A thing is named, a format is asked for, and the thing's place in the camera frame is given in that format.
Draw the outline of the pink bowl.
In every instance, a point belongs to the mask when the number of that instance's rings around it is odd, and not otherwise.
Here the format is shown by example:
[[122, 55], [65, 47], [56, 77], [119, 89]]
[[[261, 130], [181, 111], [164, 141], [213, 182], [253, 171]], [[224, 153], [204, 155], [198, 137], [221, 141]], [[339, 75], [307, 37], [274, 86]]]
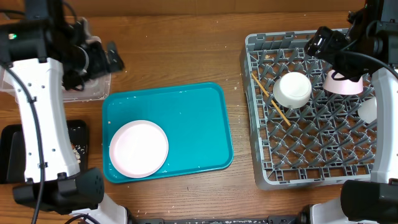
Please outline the pink bowl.
[[358, 82], [351, 80], [335, 80], [332, 78], [333, 74], [335, 78], [343, 78], [343, 75], [336, 73], [334, 70], [330, 70], [323, 83], [323, 89], [331, 93], [340, 95], [358, 95], [363, 92], [363, 78], [361, 77]]

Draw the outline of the white bowl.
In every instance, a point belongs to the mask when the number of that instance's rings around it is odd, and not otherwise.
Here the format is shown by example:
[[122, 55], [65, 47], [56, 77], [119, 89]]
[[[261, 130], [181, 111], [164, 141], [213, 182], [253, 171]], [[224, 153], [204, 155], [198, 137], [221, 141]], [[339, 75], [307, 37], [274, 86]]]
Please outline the white bowl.
[[312, 92], [310, 79], [299, 72], [290, 72], [280, 77], [274, 84], [273, 95], [276, 101], [286, 108], [297, 109], [308, 103]]

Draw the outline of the white cup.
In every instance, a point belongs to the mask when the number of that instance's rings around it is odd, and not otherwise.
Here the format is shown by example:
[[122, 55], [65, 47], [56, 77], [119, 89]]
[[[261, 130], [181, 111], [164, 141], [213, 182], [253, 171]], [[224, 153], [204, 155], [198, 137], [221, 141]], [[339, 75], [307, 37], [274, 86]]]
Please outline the white cup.
[[377, 119], [377, 99], [373, 97], [361, 103], [358, 109], [358, 116], [365, 123], [372, 123]]

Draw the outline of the wooden chopstick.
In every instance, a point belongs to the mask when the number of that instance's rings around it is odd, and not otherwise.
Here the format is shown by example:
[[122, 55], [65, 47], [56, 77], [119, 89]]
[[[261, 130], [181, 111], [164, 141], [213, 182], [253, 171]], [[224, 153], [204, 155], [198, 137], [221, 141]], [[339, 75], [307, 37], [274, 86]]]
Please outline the wooden chopstick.
[[290, 127], [291, 123], [290, 121], [287, 119], [287, 117], [285, 116], [285, 114], [283, 114], [283, 112], [281, 111], [281, 109], [277, 106], [276, 102], [271, 98], [270, 94], [268, 93], [268, 91], [262, 86], [261, 82], [256, 78], [255, 74], [251, 73], [251, 77], [253, 78], [253, 80], [259, 85], [259, 88], [263, 91], [263, 93], [267, 96], [267, 99], [271, 101], [273, 107], [276, 109], [276, 111], [279, 113], [280, 117], [286, 122], [286, 124]]

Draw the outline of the white plate with food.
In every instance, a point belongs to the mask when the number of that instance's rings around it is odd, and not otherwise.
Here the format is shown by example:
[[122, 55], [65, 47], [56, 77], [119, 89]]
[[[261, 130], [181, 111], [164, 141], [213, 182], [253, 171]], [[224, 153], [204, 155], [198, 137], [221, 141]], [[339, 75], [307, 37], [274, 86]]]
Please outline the white plate with food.
[[164, 130], [146, 121], [131, 121], [119, 128], [109, 144], [109, 158], [122, 175], [138, 179], [157, 172], [169, 153]]

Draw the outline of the peanuts and rice food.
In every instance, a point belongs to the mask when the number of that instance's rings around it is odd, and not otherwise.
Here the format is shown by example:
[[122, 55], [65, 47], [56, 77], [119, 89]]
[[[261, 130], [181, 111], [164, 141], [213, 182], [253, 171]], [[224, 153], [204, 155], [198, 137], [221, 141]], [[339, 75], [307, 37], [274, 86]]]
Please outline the peanuts and rice food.
[[83, 164], [87, 161], [87, 152], [88, 152], [88, 146], [86, 144], [74, 144], [71, 143], [72, 145], [72, 151], [75, 155], [75, 159], [79, 164]]

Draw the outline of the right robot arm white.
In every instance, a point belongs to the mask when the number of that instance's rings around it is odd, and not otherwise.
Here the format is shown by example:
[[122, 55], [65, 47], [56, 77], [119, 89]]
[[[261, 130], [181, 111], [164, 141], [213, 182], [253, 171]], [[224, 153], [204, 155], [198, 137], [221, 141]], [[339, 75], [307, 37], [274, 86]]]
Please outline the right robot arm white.
[[307, 223], [397, 223], [397, 24], [355, 20], [346, 34], [319, 27], [305, 53], [330, 63], [342, 80], [371, 76], [376, 149], [370, 179], [347, 180], [337, 199], [309, 208]]

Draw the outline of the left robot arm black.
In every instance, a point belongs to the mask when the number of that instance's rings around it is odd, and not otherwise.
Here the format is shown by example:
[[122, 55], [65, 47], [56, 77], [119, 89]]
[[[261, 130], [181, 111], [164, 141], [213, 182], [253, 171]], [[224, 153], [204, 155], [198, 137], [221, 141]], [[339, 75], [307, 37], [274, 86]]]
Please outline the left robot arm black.
[[14, 188], [14, 200], [35, 213], [133, 223], [106, 195], [100, 170], [80, 169], [63, 106], [63, 90], [123, 69], [115, 45], [103, 50], [85, 20], [25, 20], [1, 26], [1, 66], [12, 77], [25, 142], [25, 185]]

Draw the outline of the grey dishwasher rack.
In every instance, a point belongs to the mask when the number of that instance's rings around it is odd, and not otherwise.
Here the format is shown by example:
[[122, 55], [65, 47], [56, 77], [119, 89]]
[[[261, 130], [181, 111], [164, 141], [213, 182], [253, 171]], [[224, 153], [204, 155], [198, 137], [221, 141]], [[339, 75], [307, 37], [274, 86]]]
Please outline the grey dishwasher rack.
[[[250, 34], [241, 53], [250, 120], [254, 179], [262, 190], [367, 181], [376, 168], [397, 176], [397, 78], [387, 71], [363, 77], [363, 92], [339, 95], [323, 89], [330, 64], [309, 57], [304, 45], [314, 31]], [[310, 79], [301, 108], [284, 108], [272, 94], [289, 72]], [[290, 121], [289, 127], [251, 77], [261, 82]], [[361, 103], [377, 99], [377, 119], [358, 116]]]

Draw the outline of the clear plastic bin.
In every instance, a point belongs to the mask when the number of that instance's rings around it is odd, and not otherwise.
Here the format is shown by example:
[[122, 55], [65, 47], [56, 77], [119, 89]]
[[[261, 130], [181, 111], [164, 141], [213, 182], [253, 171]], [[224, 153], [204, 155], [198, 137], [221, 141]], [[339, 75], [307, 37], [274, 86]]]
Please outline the clear plastic bin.
[[73, 25], [64, 19], [23, 20], [1, 26], [1, 72], [13, 71], [22, 78], [27, 69], [28, 77], [39, 71], [28, 61], [53, 66], [49, 71], [38, 72], [38, 77], [58, 78], [56, 85], [66, 90], [83, 91], [85, 83], [108, 74], [109, 66], [99, 37], [88, 30], [88, 21], [81, 19]]

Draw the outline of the teal serving tray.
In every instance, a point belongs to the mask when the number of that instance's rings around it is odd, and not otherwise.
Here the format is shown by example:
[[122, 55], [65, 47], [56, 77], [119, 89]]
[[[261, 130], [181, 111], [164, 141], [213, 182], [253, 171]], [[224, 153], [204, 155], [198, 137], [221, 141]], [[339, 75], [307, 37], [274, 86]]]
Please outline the teal serving tray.
[[133, 182], [118, 172], [109, 156], [116, 131], [136, 120], [160, 126], [169, 140], [164, 165], [148, 179], [227, 168], [234, 149], [222, 88], [212, 82], [126, 91], [103, 102], [103, 173], [114, 184]]

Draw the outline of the black plastic tray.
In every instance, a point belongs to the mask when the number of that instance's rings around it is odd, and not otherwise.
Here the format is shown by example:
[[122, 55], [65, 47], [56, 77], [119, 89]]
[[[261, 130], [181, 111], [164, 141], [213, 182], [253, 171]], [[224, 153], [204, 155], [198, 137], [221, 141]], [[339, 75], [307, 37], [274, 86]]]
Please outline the black plastic tray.
[[[89, 146], [89, 129], [82, 120], [68, 120], [68, 134], [71, 143]], [[79, 164], [80, 171], [88, 168], [87, 161]], [[1, 184], [25, 182], [25, 143], [21, 124], [6, 126], [1, 133]]]

